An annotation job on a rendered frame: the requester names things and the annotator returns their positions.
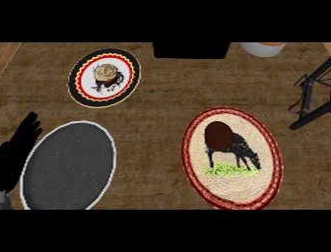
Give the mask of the dark brown can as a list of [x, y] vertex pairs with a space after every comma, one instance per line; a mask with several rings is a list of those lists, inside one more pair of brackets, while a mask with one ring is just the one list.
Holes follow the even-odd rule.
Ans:
[[213, 121], [205, 127], [205, 142], [207, 146], [216, 151], [224, 151], [230, 148], [233, 142], [233, 134], [229, 126]]

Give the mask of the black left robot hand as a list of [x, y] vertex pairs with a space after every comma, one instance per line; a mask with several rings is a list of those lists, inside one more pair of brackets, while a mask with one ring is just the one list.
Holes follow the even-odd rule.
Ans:
[[38, 115], [30, 112], [17, 127], [11, 139], [0, 146], [0, 192], [10, 192], [17, 185], [39, 134]]

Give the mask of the dark grey oval placemat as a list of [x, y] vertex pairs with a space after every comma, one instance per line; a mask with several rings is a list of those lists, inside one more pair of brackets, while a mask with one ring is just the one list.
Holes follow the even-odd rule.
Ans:
[[20, 177], [28, 210], [90, 210], [109, 188], [116, 170], [116, 147], [109, 131], [94, 122], [57, 126], [35, 145]]

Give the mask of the tan frosted cupcake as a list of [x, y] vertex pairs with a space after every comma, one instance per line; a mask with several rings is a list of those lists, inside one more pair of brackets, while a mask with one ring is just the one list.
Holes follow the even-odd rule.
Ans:
[[113, 64], [103, 64], [94, 69], [94, 80], [99, 88], [107, 88], [122, 82], [124, 74], [119, 72], [118, 67]]

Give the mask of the white round pot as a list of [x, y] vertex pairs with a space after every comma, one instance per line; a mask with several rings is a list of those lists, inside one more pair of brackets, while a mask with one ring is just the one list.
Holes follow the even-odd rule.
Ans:
[[284, 47], [284, 42], [241, 42], [242, 49], [254, 56], [273, 57], [276, 56]]

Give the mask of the black box appliance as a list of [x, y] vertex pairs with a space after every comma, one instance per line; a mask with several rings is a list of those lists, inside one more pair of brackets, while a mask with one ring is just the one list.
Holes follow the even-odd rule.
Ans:
[[223, 59], [229, 42], [153, 42], [156, 58]]

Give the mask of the black rimmed round placemat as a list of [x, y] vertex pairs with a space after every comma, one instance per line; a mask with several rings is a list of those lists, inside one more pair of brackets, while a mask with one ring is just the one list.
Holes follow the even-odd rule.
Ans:
[[[94, 69], [113, 64], [124, 74], [124, 80], [107, 88], [97, 87]], [[134, 55], [118, 48], [105, 48], [88, 53], [75, 63], [68, 78], [68, 91], [73, 100], [91, 108], [109, 107], [131, 95], [140, 80], [140, 64]]]

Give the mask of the red rimmed woven horse placemat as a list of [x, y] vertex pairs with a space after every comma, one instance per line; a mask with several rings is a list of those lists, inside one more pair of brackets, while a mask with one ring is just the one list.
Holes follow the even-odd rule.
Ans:
[[[213, 122], [224, 123], [242, 137], [260, 168], [248, 157], [238, 163], [233, 153], [207, 156], [205, 128]], [[282, 156], [269, 129], [245, 111], [221, 106], [196, 116], [183, 136], [182, 160], [192, 187], [217, 209], [254, 210], [270, 204], [282, 185]]]

